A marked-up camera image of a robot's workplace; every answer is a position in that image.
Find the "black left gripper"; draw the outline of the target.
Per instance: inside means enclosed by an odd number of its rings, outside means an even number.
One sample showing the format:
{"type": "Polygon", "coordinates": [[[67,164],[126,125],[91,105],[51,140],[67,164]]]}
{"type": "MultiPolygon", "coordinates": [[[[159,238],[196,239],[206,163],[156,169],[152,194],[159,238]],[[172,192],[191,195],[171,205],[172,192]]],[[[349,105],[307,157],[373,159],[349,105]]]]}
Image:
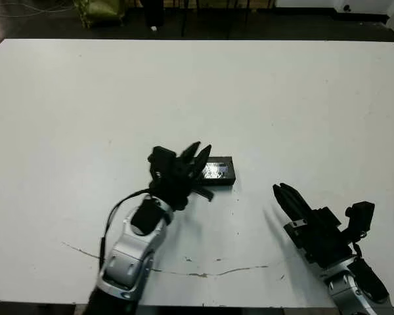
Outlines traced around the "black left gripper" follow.
{"type": "Polygon", "coordinates": [[[164,201],[173,211],[182,211],[188,204],[188,197],[196,193],[208,201],[214,193],[204,188],[198,179],[201,177],[211,152],[211,145],[207,145],[195,157],[200,141],[193,142],[179,156],[179,164],[170,165],[151,163],[150,174],[152,180],[148,190],[151,196],[164,201]]]}

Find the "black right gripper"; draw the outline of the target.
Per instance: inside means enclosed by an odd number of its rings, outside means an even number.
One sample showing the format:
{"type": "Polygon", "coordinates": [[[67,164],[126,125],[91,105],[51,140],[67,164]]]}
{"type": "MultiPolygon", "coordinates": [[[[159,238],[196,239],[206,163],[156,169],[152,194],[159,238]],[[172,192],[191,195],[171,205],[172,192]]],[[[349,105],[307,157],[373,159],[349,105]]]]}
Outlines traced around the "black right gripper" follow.
{"type": "Polygon", "coordinates": [[[342,236],[341,222],[327,207],[312,210],[301,194],[290,185],[273,185],[273,194],[292,222],[284,226],[286,233],[308,263],[327,268],[352,256],[352,249],[342,236]]]}

